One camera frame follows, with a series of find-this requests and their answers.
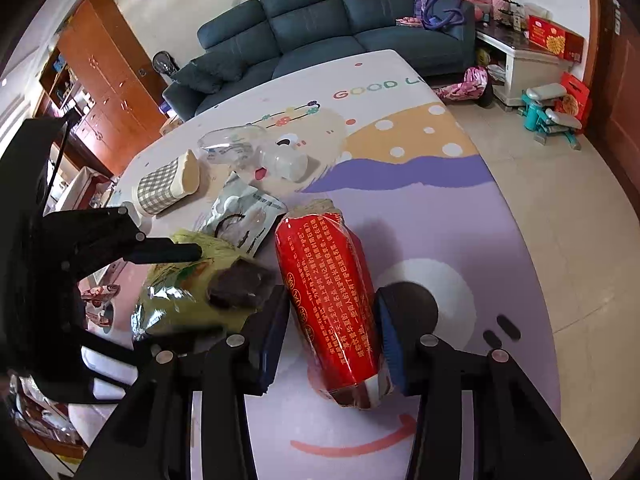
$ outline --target black fan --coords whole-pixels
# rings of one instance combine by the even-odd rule
[[[154,70],[161,75],[171,76],[178,72],[174,58],[166,50],[161,50],[154,56],[153,66]]]

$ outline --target screw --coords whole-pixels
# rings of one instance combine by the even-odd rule
[[[420,344],[422,346],[437,346],[440,340],[433,334],[424,334],[420,336]]]
[[[497,349],[491,352],[491,357],[494,359],[494,361],[498,363],[505,363],[509,360],[509,354],[507,354],[507,352],[505,352],[504,350],[500,350],[500,349]]]
[[[226,344],[234,348],[244,344],[244,336],[240,334],[233,334],[226,338]]]
[[[161,365],[165,365],[171,362],[171,359],[173,358],[174,358],[174,354],[172,352],[169,352],[168,350],[162,350],[156,356],[156,361],[158,361]]]

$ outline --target sofa armrest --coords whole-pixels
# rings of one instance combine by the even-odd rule
[[[162,97],[174,109],[178,117],[186,122],[196,114],[196,110],[206,94],[174,82],[162,92]]]
[[[434,14],[440,19],[444,18],[444,10],[451,8],[451,0],[438,0],[434,7]],[[476,63],[476,17],[474,15],[474,4],[462,0],[460,9],[465,16],[464,25],[453,25],[444,27],[442,32],[460,40],[464,43],[465,66],[470,67]]]

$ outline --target sofa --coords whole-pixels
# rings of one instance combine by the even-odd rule
[[[438,0],[442,16],[451,0]],[[462,2],[465,24],[440,31],[396,26],[414,15],[414,0],[248,0],[202,25],[207,53],[242,62],[239,80],[212,94],[176,82],[165,100],[187,121],[271,79],[341,57],[395,50],[423,77],[463,73],[474,63],[474,9]]]

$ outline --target floor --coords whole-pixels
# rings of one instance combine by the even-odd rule
[[[561,422],[596,480],[640,438],[640,224],[589,141],[542,146],[497,105],[449,106],[475,142],[529,248],[554,331]]]

